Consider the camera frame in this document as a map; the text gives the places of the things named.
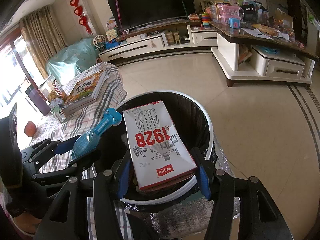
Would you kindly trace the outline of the person's left hand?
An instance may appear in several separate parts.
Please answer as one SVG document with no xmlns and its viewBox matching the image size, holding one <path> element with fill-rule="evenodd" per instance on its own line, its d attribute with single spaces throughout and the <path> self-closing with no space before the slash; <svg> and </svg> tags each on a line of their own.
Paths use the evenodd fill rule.
<svg viewBox="0 0 320 240">
<path fill-rule="evenodd" d="M 13 221 L 15 225 L 24 233 L 35 235 L 35 232 L 42 222 L 42 219 L 36 218 L 28 212 L 24 212 L 21 215 L 13 218 Z"/>
</svg>

